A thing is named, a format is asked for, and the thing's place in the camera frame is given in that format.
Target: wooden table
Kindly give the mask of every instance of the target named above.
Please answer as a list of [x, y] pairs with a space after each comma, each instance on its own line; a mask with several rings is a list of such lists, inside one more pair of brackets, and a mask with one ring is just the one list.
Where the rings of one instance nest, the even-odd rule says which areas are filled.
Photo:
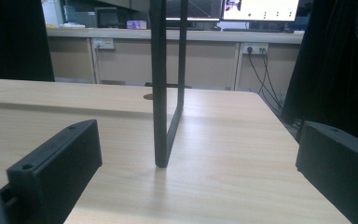
[[157, 168], [148, 93], [0, 80], [0, 188], [14, 162], [64, 127], [97, 119], [103, 166], [66, 223], [349, 222], [296, 170], [297, 142], [250, 92], [186, 90], [171, 160]]

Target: monitor screen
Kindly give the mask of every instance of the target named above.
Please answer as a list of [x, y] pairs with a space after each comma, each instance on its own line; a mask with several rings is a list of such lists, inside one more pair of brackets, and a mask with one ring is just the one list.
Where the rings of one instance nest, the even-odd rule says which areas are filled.
[[96, 7], [95, 17], [98, 28], [126, 28], [129, 20], [126, 10], [115, 7]]
[[98, 14], [98, 22], [101, 27], [113, 27], [118, 24], [117, 12], [114, 10], [102, 10]]
[[[188, 21], [219, 21], [222, 0], [188, 0]], [[181, 0], [166, 0], [167, 21], [180, 20]]]
[[298, 0], [223, 0], [223, 21], [294, 21]]

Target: electrical socket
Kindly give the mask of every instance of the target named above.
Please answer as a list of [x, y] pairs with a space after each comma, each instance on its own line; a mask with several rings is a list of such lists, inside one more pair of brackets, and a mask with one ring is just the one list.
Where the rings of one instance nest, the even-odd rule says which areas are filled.
[[248, 54], [248, 48], [252, 48], [251, 54], [263, 54], [263, 49], [266, 51], [264, 53], [269, 52], [269, 44], [268, 43], [243, 43], [243, 53]]
[[92, 47], [95, 49], [114, 49], [113, 38], [92, 38]]

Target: black stand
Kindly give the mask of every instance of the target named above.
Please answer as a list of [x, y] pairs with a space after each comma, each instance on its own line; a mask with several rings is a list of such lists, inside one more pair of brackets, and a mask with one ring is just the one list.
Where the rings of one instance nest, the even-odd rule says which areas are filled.
[[358, 138], [306, 121], [296, 166], [351, 223], [358, 223]]
[[165, 168], [170, 159], [173, 140], [185, 101], [186, 27], [188, 0], [181, 2], [179, 37], [178, 100], [167, 132], [167, 36], [165, 0], [150, 1], [152, 32], [153, 120], [156, 166]]

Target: black rectangular frame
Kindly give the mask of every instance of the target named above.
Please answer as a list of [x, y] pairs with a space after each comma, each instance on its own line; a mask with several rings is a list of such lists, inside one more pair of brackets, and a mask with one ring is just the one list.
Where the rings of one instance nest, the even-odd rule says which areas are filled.
[[165, 168], [179, 126], [185, 102], [186, 26], [188, 0], [181, 2], [177, 106], [167, 132], [167, 35], [166, 0], [150, 1], [153, 122], [156, 166]]

